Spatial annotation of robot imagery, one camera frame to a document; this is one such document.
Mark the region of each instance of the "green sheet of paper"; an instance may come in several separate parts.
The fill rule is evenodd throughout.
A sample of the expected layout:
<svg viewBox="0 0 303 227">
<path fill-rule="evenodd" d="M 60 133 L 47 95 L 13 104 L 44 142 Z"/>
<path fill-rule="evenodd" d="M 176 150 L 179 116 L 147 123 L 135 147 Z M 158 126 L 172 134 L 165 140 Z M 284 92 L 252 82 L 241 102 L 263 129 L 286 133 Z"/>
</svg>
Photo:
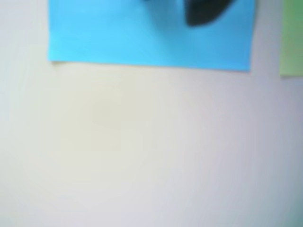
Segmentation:
<svg viewBox="0 0 303 227">
<path fill-rule="evenodd" d="M 284 0 L 281 76 L 303 76 L 303 0 Z"/>
</svg>

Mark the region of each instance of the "blue paper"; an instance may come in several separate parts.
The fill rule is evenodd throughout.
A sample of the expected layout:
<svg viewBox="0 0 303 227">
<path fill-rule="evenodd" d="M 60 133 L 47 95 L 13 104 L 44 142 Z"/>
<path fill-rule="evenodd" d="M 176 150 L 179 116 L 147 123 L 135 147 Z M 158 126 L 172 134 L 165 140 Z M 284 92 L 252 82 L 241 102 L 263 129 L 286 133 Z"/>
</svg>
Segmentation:
<svg viewBox="0 0 303 227">
<path fill-rule="evenodd" d="M 189 27 L 184 0 L 49 0 L 51 61 L 249 70 L 254 0 Z"/>
</svg>

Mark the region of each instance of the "dark object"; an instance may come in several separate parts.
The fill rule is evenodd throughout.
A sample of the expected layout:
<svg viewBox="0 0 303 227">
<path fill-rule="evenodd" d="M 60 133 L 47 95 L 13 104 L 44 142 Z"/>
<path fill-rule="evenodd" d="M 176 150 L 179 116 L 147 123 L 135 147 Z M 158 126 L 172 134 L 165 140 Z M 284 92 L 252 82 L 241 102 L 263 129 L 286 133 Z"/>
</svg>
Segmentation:
<svg viewBox="0 0 303 227">
<path fill-rule="evenodd" d="M 189 26 L 204 25 L 217 19 L 233 0 L 184 0 Z"/>
</svg>

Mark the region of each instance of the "black shape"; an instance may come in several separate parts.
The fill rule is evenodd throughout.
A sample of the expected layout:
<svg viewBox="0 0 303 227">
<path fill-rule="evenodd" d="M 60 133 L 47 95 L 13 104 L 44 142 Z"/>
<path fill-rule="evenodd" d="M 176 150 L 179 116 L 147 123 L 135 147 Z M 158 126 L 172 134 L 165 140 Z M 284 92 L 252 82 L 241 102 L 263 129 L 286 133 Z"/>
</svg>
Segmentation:
<svg viewBox="0 0 303 227">
<path fill-rule="evenodd" d="M 184 0 L 189 26 L 205 25 L 216 20 L 233 0 Z"/>
</svg>

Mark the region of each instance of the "white wall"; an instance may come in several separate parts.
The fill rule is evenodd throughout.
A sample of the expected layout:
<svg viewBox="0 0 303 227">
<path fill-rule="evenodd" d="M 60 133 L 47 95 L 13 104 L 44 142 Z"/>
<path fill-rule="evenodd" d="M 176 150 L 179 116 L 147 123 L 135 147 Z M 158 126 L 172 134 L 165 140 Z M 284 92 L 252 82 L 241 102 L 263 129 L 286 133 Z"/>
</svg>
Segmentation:
<svg viewBox="0 0 303 227">
<path fill-rule="evenodd" d="M 250 73 L 45 59 L 46 0 L 0 3 L 1 227 L 301 227 L 303 79 L 282 2 Z"/>
</svg>

